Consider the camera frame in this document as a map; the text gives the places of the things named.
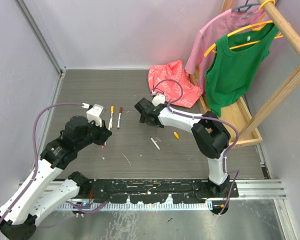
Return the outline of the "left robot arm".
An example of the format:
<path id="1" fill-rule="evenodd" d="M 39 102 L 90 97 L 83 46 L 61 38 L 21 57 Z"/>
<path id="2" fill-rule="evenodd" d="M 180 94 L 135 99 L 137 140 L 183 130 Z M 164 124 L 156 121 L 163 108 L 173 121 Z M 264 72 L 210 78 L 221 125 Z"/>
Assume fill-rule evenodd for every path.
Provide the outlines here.
<path id="1" fill-rule="evenodd" d="M 62 203 L 90 193 L 90 180 L 73 172 L 60 186 L 45 196 L 43 192 L 91 144 L 104 145 L 111 136 L 101 118 L 88 120 L 74 116 L 60 136 L 49 142 L 37 165 L 17 192 L 0 207 L 0 232 L 9 240 L 28 240 L 40 223 Z"/>

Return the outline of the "blue marker pen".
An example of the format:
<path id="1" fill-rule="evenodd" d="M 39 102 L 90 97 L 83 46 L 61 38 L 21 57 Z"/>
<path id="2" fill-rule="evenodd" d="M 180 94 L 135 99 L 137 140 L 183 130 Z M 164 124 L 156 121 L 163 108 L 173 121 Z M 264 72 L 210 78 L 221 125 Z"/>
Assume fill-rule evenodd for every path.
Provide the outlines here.
<path id="1" fill-rule="evenodd" d="M 157 144 L 157 142 L 155 141 L 155 139 L 153 137 L 150 137 L 150 140 L 152 141 L 152 143 L 155 145 L 155 147 L 158 149 L 158 150 L 161 150 L 161 148 L 159 147 L 159 145 Z"/>

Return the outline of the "white ballpoint pen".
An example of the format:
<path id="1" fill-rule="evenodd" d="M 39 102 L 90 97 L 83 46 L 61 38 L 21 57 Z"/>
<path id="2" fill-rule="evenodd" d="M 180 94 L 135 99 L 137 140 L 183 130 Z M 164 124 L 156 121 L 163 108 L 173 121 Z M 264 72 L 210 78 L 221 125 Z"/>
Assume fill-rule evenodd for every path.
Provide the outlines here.
<path id="1" fill-rule="evenodd" d="M 108 124 L 108 130 L 110 131 L 111 128 L 113 126 L 113 117 L 110 118 L 109 124 Z M 104 145 L 102 146 L 102 148 L 104 149 L 107 145 L 107 140 L 105 141 Z"/>

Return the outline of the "brown marker pen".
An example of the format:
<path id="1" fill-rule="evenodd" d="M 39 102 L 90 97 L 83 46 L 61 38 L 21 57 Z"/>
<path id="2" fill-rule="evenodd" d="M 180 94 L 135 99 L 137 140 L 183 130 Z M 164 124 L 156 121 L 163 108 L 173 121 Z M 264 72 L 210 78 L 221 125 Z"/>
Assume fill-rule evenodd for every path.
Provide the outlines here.
<path id="1" fill-rule="evenodd" d="M 121 126 L 121 118 L 122 118 L 122 112 L 120 111 L 118 114 L 118 121 L 117 121 L 117 129 L 120 129 Z"/>

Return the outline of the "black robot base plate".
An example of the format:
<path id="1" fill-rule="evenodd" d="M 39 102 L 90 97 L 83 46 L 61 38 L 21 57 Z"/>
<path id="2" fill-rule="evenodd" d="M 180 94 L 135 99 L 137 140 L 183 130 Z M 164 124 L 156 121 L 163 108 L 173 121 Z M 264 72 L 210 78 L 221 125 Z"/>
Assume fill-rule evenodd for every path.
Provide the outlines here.
<path id="1" fill-rule="evenodd" d="M 84 199 L 93 203 L 112 204 L 199 204 L 212 199 L 239 197 L 237 185 L 228 182 L 225 189 L 205 179 L 89 179 L 82 182 L 71 200 Z"/>

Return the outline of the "yellow marker pen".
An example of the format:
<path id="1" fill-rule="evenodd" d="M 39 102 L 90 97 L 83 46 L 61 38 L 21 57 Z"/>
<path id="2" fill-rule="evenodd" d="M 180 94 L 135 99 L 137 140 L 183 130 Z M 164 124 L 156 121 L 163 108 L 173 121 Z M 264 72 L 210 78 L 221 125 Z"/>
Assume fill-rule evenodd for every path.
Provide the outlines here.
<path id="1" fill-rule="evenodd" d="M 113 127 L 113 116 L 114 116 L 114 112 L 111 111 L 108 130 L 110 130 Z"/>

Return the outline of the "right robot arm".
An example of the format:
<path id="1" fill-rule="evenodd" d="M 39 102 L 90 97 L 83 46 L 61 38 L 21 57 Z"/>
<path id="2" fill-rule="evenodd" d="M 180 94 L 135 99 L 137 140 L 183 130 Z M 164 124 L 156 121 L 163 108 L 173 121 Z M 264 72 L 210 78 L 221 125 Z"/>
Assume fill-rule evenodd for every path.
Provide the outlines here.
<path id="1" fill-rule="evenodd" d="M 146 98 L 134 107 L 140 113 L 140 123 L 157 128 L 174 127 L 192 134 L 199 151 L 208 160 L 210 193 L 221 197 L 227 191 L 230 176 L 225 170 L 223 157 L 231 135 L 213 112 L 191 114 L 165 103 L 154 104 Z"/>

